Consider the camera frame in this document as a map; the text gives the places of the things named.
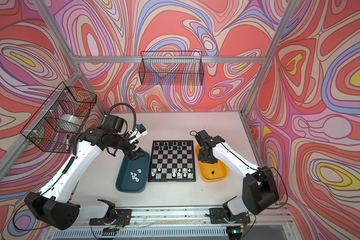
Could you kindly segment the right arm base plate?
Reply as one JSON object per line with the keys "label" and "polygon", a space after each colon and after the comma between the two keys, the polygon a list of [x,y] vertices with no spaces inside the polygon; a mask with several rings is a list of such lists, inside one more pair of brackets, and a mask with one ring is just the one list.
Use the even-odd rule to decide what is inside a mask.
{"label": "right arm base plate", "polygon": [[210,218],[212,224],[240,224],[246,226],[251,222],[248,213],[233,215],[225,208],[209,208],[206,217]]}

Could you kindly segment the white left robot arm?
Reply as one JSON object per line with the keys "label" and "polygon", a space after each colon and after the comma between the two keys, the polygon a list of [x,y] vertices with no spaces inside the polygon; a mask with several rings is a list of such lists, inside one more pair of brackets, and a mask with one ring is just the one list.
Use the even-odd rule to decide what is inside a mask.
{"label": "white left robot arm", "polygon": [[142,156],[137,148],[138,138],[145,136],[144,125],[137,125],[130,137],[117,135],[111,129],[90,128],[72,139],[73,152],[56,175],[38,193],[30,192],[25,205],[33,216],[59,230],[66,230],[76,222],[114,225],[117,219],[115,204],[99,199],[94,204],[70,202],[71,195],[91,163],[103,150],[121,150],[134,161]]}

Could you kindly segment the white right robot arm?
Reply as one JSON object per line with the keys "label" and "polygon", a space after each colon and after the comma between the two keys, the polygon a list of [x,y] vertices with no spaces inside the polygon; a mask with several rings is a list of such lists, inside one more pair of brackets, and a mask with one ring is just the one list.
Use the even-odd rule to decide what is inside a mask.
{"label": "white right robot arm", "polygon": [[211,137],[205,130],[197,132],[195,139],[200,149],[198,161],[214,165],[225,164],[242,182],[242,195],[223,204],[223,218],[231,221],[240,214],[258,215],[263,210],[279,201],[279,191],[268,167],[259,167],[235,152],[220,137]]}

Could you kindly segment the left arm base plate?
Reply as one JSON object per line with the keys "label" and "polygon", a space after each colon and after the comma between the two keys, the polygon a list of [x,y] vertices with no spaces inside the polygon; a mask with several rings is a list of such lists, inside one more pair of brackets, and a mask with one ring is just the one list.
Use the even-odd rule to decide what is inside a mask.
{"label": "left arm base plate", "polygon": [[90,226],[120,226],[125,227],[130,224],[132,209],[111,210],[103,218],[90,219]]}

